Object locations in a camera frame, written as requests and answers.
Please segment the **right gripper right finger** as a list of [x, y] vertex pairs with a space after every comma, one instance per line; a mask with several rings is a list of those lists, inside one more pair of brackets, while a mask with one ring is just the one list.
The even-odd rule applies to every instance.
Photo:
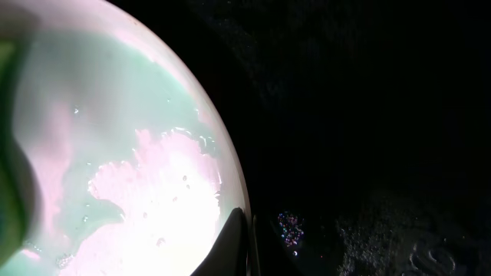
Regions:
[[282, 240], [272, 221], [264, 216], [253, 218], [258, 270], [261, 276], [301, 276], [294, 262], [287, 255]]

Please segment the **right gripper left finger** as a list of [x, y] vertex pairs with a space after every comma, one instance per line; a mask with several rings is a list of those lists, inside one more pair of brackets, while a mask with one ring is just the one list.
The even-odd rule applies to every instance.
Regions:
[[246, 276], [248, 230], [246, 217], [234, 208], [209, 254], [191, 276]]

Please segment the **white plate green stain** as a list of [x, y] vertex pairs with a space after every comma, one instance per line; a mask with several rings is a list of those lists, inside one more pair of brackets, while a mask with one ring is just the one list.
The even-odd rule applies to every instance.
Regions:
[[229, 134], [151, 30], [106, 1], [3, 1], [2, 39], [22, 46], [13, 134], [38, 199], [3, 275], [191, 275], [234, 208], [249, 245]]

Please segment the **green scrubbing sponge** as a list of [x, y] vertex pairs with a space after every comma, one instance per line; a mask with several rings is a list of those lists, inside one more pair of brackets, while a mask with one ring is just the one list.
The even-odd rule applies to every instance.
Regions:
[[13, 134], [18, 67], [22, 46], [1, 40], [1, 263], [23, 245], [37, 220], [37, 188], [25, 153]]

